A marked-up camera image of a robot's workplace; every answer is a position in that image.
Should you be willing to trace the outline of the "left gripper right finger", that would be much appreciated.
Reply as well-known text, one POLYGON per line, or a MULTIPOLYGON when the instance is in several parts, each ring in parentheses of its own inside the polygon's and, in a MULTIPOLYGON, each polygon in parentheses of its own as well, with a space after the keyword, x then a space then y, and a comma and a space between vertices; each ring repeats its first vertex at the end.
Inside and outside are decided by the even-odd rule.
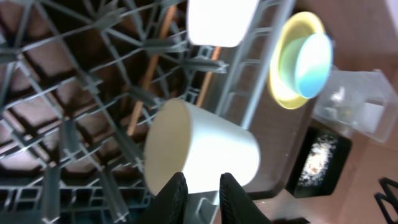
POLYGON ((220 177, 222 224, 271 224, 230 173, 220 177))

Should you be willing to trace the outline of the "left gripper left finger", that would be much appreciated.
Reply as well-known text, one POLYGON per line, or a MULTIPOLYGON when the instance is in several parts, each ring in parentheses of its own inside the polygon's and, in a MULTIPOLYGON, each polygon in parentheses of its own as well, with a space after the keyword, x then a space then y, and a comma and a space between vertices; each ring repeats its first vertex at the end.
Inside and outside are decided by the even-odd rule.
POLYGON ((182 172, 176 172, 135 224, 182 224, 188 187, 182 172))

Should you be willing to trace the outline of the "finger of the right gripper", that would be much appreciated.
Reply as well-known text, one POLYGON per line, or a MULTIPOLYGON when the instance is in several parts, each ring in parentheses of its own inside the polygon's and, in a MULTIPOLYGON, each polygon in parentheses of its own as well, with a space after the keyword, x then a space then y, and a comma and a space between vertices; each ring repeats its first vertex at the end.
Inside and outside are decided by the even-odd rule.
POLYGON ((397 224, 397 221, 394 221, 391 216, 389 215, 386 207, 383 204, 383 201, 388 202, 389 204, 392 205, 394 210, 397 212, 397 196, 393 194, 393 191, 391 190, 391 187, 397 188, 397 182, 393 181, 387 177, 383 177, 379 179, 379 183, 385 192, 385 194, 382 194, 380 192, 374 194, 374 198, 379 205, 379 208, 382 212, 383 217, 385 218, 386 222, 388 224, 397 224))

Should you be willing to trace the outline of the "cream white cup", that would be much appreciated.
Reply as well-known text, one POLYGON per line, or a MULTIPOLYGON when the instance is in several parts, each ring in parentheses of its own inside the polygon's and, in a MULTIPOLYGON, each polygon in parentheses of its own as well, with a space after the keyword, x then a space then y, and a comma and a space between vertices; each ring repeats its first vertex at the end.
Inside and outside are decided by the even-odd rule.
POLYGON ((218 190, 226 172, 245 186, 261 162, 259 144, 248 130, 178 98, 156 114, 144 157, 144 179, 154 195, 177 172, 184 174, 190 194, 218 190))

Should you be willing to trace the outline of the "white tissue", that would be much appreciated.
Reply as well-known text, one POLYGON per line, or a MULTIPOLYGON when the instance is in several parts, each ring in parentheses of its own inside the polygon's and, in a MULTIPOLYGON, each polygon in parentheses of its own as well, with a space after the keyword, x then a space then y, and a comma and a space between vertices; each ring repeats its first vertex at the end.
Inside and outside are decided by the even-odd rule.
POLYGON ((333 92, 333 94, 330 96, 330 100, 334 104, 340 104, 344 102, 345 100, 345 87, 341 86, 339 87, 338 91, 333 92))

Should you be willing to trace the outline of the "light blue bowl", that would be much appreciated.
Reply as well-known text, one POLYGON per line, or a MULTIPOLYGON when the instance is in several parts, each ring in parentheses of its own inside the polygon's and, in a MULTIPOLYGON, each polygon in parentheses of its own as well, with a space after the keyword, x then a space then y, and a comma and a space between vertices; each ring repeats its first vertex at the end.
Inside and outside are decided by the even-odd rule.
POLYGON ((313 98, 328 81, 332 62, 331 39, 325 34, 311 34, 285 45, 280 56, 279 76, 294 93, 313 98))

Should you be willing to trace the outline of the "wooden chopstick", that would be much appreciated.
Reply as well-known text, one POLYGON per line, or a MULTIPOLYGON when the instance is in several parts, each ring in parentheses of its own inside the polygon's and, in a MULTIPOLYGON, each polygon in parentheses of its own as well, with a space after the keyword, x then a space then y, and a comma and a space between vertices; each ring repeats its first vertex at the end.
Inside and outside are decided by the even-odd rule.
MULTIPOLYGON (((164 39, 167 37, 169 28, 170 28, 170 24, 172 22, 172 19, 174 18, 174 13, 176 10, 177 10, 176 5, 172 5, 167 9, 167 12, 165 13, 165 17, 163 18, 163 21, 162 21, 162 26, 160 28, 159 39, 164 39)), ((152 77, 154 75, 158 61, 159 61, 158 54, 154 54, 150 58, 148 68, 145 72, 145 75, 144 75, 144 78, 142 81, 142 89, 143 90, 149 89, 150 83, 151 83, 152 77)), ((135 128, 136 128, 137 122, 139 120, 143 105, 144 105, 144 103, 142 101, 136 101, 136 103, 133 107, 130 122, 127 127, 127 134, 129 136, 132 136, 135 132, 135 128)))
MULTIPOLYGON (((211 59, 212 60, 218 60, 219 56, 220 56, 220 52, 221 52, 221 47, 215 47, 213 49, 213 53, 211 55, 211 59)), ((200 89, 200 92, 199 92, 199 95, 198 95, 198 98, 197 98, 197 101, 196 101, 196 106, 198 106, 200 108, 201 108, 201 106, 203 104, 203 101, 205 99, 208 87, 210 85, 210 81, 211 81, 212 75, 213 75, 213 72, 206 72, 205 73, 205 77, 204 77, 204 80, 203 80, 203 83, 202 83, 202 86, 201 86, 201 89, 200 89)))

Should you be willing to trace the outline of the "white bowl with food residue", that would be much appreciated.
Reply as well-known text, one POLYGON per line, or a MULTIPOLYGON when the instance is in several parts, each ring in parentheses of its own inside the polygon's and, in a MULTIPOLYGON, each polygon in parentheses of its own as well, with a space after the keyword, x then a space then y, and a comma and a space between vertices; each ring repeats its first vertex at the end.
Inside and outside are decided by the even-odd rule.
POLYGON ((187 34, 193 45, 235 47, 244 39, 259 0, 188 0, 187 34))

